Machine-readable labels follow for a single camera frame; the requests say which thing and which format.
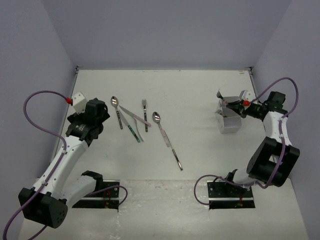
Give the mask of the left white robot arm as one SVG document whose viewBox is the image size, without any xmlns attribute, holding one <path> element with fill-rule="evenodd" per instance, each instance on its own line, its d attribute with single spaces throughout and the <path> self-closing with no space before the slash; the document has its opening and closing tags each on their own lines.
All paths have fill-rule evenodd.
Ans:
<svg viewBox="0 0 320 240">
<path fill-rule="evenodd" d="M 44 174 L 32 188 L 20 191 L 18 200 L 26 219 L 56 229 L 68 210 L 83 197 L 103 193 L 103 176 L 89 170 L 68 189 L 63 189 L 75 164 L 102 133 L 103 122 L 110 117 L 105 102 L 97 98 L 89 100 L 82 111 L 67 118 L 70 125 L 63 145 Z"/>
</svg>

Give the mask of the spoon with dark handle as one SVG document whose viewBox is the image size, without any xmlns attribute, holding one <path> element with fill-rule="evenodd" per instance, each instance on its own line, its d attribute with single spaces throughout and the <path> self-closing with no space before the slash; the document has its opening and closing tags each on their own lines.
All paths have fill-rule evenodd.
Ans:
<svg viewBox="0 0 320 240">
<path fill-rule="evenodd" d="M 120 117 L 120 112 L 118 110 L 119 101 L 115 96 L 112 96 L 111 99 L 110 99 L 110 103 L 115 108 L 115 112 L 116 112 L 117 120 L 118 120 L 118 123 L 119 123 L 119 127 L 122 130 L 123 129 L 123 125 L 122 125 L 122 121 L 121 121 L 121 117 Z"/>
</svg>

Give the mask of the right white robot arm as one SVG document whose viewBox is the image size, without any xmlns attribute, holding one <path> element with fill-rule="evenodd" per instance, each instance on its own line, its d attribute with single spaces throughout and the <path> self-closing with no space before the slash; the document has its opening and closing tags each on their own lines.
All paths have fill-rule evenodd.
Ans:
<svg viewBox="0 0 320 240">
<path fill-rule="evenodd" d="M 286 96 L 272 91 L 264 102 L 253 102 L 253 93 L 243 90 L 240 96 L 223 97 L 219 105 L 233 111 L 241 118 L 250 116 L 263 123 L 265 138 L 250 158 L 246 169 L 237 169 L 223 184 L 223 191 L 233 197 L 242 188 L 254 184 L 265 187 L 281 187 L 300 156 L 300 150 L 292 145 L 287 132 L 287 110 L 283 108 Z"/>
</svg>

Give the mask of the spoon with pink handle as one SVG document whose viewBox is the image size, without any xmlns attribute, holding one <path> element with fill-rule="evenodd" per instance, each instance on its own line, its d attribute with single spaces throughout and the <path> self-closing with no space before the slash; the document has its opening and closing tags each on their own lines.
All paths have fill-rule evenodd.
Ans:
<svg viewBox="0 0 320 240">
<path fill-rule="evenodd" d="M 154 112 L 152 113 L 152 119 L 153 119 L 153 121 L 158 125 L 159 130 L 160 130 L 160 132 L 161 132 L 161 134 L 162 134 L 162 137 L 163 137 L 163 139 L 164 139 L 164 142 L 165 142 L 166 146 L 167 146 L 168 148 L 170 148 L 170 147 L 171 147 L 171 143 L 170 143 L 170 140 L 169 140 L 169 138 L 168 138 L 165 130 L 163 129 L 163 127 L 162 127 L 162 125 L 161 125 L 161 117 L 160 117 L 159 113 L 156 112 L 156 111 L 154 111 Z"/>
</svg>

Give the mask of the fork with pink handle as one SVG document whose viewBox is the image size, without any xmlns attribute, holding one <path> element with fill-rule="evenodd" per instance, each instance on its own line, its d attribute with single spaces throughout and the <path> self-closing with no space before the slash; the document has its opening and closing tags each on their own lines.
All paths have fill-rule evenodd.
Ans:
<svg viewBox="0 0 320 240">
<path fill-rule="evenodd" d="M 221 92 L 220 92 L 220 89 L 218 89 L 217 93 L 216 93 L 216 96 L 218 99 L 220 99 L 220 105 L 222 107 L 227 107 L 228 105 L 228 102 L 226 101 L 226 99 L 222 96 Z"/>
</svg>

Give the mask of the knife with teal handle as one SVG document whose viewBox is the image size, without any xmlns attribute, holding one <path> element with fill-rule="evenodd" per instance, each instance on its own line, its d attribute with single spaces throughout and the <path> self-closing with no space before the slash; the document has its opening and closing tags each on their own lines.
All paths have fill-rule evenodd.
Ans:
<svg viewBox="0 0 320 240">
<path fill-rule="evenodd" d="M 135 133 L 135 131 L 133 130 L 133 128 L 131 127 L 131 125 L 129 124 L 129 122 L 127 121 L 127 119 L 125 118 L 125 116 L 123 115 L 123 113 L 121 111 L 119 111 L 119 115 L 120 115 L 120 119 L 122 120 L 124 125 L 128 127 L 128 129 L 130 130 L 132 135 L 135 137 L 136 141 L 138 143 L 140 143 L 141 140 L 139 139 L 139 137 L 137 136 L 137 134 Z"/>
</svg>

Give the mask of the knife with dark handle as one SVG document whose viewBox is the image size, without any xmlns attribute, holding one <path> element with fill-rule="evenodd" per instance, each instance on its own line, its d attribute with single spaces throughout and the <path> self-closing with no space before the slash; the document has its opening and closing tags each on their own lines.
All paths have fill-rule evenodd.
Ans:
<svg viewBox="0 0 320 240">
<path fill-rule="evenodd" d="M 177 154 L 176 154 L 175 149 L 174 149 L 173 147 L 171 147 L 171 150 L 172 150 L 172 153 L 173 153 L 173 155 L 174 155 L 174 157 L 175 157 L 175 159 L 176 159 L 176 162 L 177 162 L 177 164 L 178 164 L 178 166 L 179 166 L 179 169 L 180 169 L 181 171 L 183 171 L 182 164 L 181 164 L 181 162 L 180 162 L 180 160 L 179 160 L 179 158 L 178 158 L 178 156 L 177 156 Z"/>
</svg>

